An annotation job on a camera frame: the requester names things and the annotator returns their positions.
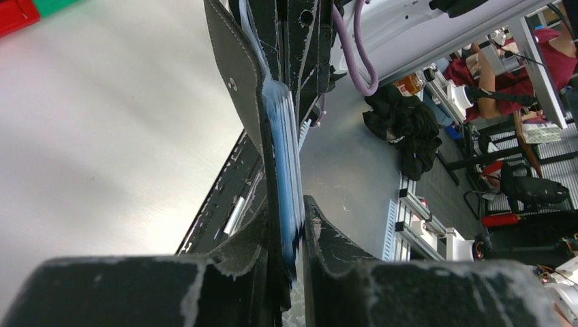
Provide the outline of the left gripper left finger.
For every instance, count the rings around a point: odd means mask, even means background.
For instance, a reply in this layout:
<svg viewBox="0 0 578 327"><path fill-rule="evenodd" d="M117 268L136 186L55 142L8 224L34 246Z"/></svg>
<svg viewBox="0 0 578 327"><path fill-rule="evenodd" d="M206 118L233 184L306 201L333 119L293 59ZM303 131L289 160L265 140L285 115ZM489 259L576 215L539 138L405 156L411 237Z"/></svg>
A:
<svg viewBox="0 0 578 327"><path fill-rule="evenodd" d="M2 326L270 326L267 220L204 255L54 258L23 283Z"/></svg>

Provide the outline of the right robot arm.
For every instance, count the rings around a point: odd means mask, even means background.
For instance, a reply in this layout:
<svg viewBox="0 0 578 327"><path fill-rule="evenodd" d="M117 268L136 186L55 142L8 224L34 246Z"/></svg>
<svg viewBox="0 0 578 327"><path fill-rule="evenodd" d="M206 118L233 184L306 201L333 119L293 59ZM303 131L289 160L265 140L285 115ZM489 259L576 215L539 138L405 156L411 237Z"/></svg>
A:
<svg viewBox="0 0 578 327"><path fill-rule="evenodd" d="M543 56L524 22L546 1L248 1L249 19L271 62L286 81L302 121L329 91L331 74L356 85L392 82L435 59L508 27L540 99L551 99Z"/></svg>

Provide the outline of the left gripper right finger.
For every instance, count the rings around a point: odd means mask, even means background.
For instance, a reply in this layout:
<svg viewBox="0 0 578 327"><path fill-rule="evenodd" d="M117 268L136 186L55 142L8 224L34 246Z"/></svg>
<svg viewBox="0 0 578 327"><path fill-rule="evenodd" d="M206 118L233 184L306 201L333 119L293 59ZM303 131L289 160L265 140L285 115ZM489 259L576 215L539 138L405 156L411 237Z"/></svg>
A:
<svg viewBox="0 0 578 327"><path fill-rule="evenodd" d="M522 264L385 262L342 234L305 196L308 326L559 326L546 289Z"/></svg>

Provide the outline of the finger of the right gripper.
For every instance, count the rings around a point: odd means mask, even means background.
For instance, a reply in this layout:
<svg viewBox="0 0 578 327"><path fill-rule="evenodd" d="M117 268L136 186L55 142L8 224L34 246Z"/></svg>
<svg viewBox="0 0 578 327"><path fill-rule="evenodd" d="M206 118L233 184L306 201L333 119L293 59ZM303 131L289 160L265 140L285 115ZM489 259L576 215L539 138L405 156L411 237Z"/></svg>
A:
<svg viewBox="0 0 578 327"><path fill-rule="evenodd" d="M254 51L262 77L281 80L275 1L228 1L228 11Z"/></svg>
<svg viewBox="0 0 578 327"><path fill-rule="evenodd" d="M281 76L301 123L329 90L333 1L277 1Z"/></svg>

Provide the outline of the black leather card holder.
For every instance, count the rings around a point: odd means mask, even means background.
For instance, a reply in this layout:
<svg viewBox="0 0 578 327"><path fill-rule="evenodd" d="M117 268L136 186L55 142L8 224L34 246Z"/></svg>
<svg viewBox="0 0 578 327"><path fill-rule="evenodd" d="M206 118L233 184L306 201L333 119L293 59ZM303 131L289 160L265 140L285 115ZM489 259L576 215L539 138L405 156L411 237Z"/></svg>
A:
<svg viewBox="0 0 578 327"><path fill-rule="evenodd" d="M249 1L239 19L221 1L204 10L217 68L245 131L262 156L267 185L269 284L281 311L292 306L296 261L305 222L299 129L288 86L272 77Z"/></svg>

